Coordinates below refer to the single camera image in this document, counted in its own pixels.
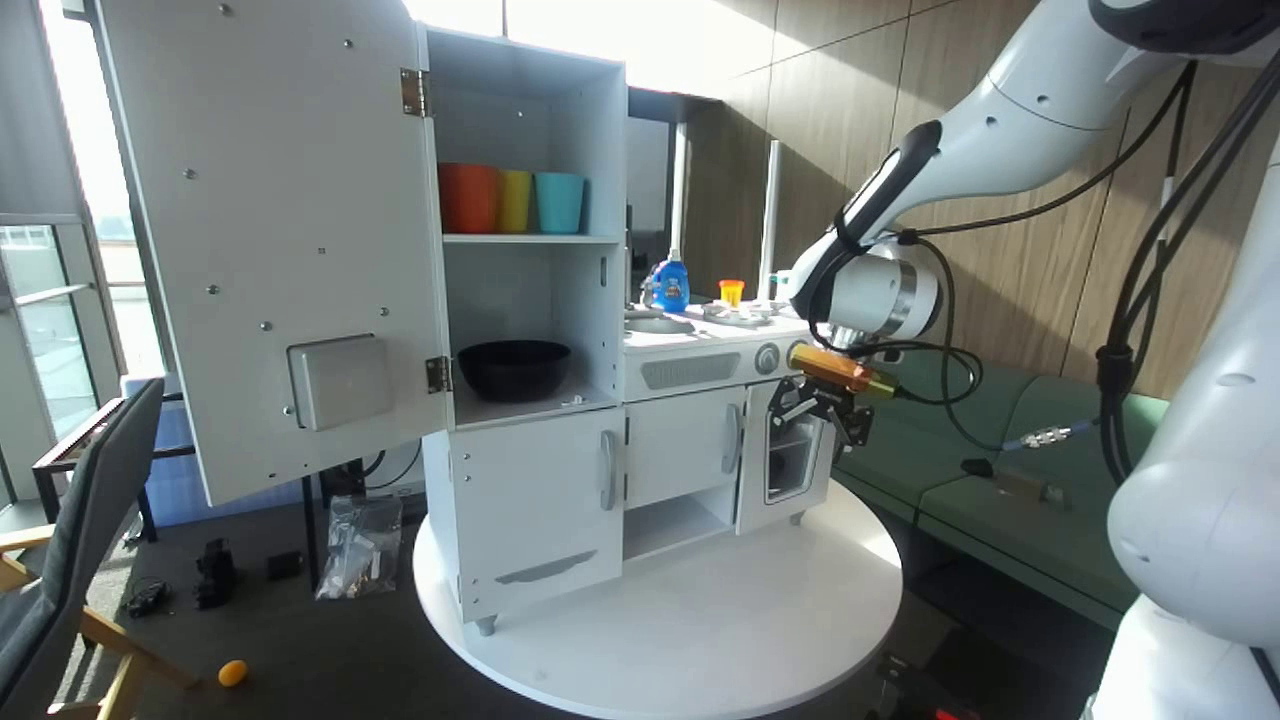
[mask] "blue cup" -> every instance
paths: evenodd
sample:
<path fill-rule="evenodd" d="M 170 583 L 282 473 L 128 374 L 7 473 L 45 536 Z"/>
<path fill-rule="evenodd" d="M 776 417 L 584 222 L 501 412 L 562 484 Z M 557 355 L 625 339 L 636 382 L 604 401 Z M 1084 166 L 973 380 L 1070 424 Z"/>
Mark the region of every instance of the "blue cup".
<path fill-rule="evenodd" d="M 584 230 L 588 179 L 576 173 L 535 173 L 535 227 L 542 237 L 576 237 Z"/>

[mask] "white table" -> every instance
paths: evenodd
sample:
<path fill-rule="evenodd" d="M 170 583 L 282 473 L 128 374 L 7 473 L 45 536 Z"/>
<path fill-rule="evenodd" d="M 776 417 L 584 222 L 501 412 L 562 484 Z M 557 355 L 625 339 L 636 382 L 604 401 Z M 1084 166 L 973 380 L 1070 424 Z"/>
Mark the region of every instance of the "white table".
<path fill-rule="evenodd" d="M 619 578 L 460 623 L 430 518 L 412 550 L 443 643 L 497 684 L 580 715 L 761 715 L 868 661 L 904 596 L 883 523 L 839 484 L 802 518 L 626 562 Z"/>

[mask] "cabinet handle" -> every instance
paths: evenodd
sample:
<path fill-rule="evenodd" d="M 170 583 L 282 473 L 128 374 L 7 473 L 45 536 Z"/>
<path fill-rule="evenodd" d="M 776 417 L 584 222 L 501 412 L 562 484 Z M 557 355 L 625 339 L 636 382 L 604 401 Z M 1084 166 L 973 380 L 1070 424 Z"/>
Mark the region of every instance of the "cabinet handle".
<path fill-rule="evenodd" d="M 597 550 L 576 550 L 576 554 L 558 554 L 552 562 L 530 562 L 530 567 L 519 567 L 519 573 L 509 573 L 509 574 L 497 574 L 497 583 L 535 583 L 535 578 L 547 578 L 547 574 L 558 574 L 584 560 L 592 560 Z"/>
<path fill-rule="evenodd" d="M 726 405 L 722 406 L 722 442 L 721 442 L 721 468 L 722 473 L 736 473 L 738 468 L 738 447 L 742 447 L 742 406 L 738 405 Z"/>
<path fill-rule="evenodd" d="M 617 496 L 619 496 L 619 447 L 625 438 L 617 430 L 601 430 L 601 510 L 613 510 Z"/>

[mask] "floor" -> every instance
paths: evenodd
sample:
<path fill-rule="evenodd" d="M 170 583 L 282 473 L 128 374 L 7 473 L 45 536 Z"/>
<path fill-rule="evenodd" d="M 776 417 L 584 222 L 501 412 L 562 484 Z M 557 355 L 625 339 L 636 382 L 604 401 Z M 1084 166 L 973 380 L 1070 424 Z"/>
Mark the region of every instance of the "floor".
<path fill-rule="evenodd" d="M 206 538 L 218 538 L 241 573 L 236 590 L 218 609 L 201 609 L 194 590 L 194 562 Z M 314 600 L 309 562 L 272 578 L 268 560 L 282 560 L 286 567 L 301 550 L 301 509 L 165 528 L 160 544 L 121 546 L 99 573 L 91 602 L 115 611 L 134 638 L 202 680 L 201 693 L 177 693 L 165 680 L 147 680 L 134 715 L 562 715 L 529 704 L 460 663 L 420 620 L 412 578 L 404 574 L 406 562 L 399 562 L 399 583 L 391 590 L 332 602 Z M 147 586 L 165 586 L 168 602 L 133 616 L 128 600 Z M 911 567 L 911 590 L 883 650 L 828 695 L 778 715 L 936 720 L 944 715 L 938 709 L 949 709 L 960 720 L 1068 720 L 1084 709 L 1095 650 L 1098 638 L 1084 620 L 933 546 L 927 567 Z M 236 654 L 248 661 L 253 680 L 236 693 L 214 693 L 214 668 Z"/>

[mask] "yellow object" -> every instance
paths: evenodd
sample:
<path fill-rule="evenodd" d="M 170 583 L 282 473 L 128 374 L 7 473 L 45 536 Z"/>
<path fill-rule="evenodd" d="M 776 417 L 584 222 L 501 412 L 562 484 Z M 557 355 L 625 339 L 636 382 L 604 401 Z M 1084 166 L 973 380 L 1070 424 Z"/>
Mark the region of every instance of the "yellow object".
<path fill-rule="evenodd" d="M 248 680 L 248 663 L 241 654 L 223 661 L 223 668 L 214 668 L 218 689 L 241 689 L 244 680 Z"/>
<path fill-rule="evenodd" d="M 501 230 L 529 230 L 529 194 L 530 194 L 530 177 L 505 166 Z"/>
<path fill-rule="evenodd" d="M 796 343 L 786 359 L 802 374 L 819 374 L 828 382 L 839 382 L 844 392 L 858 392 L 858 387 L 870 387 L 870 392 L 883 392 L 883 397 L 897 392 L 891 382 L 877 380 L 863 364 L 855 364 L 855 359 L 846 359 L 839 350 L 814 346 L 814 343 Z"/>
<path fill-rule="evenodd" d="M 742 281 L 721 281 L 721 299 L 722 299 L 722 305 L 738 305 L 738 299 L 742 299 L 742 287 L 749 287 Z"/>

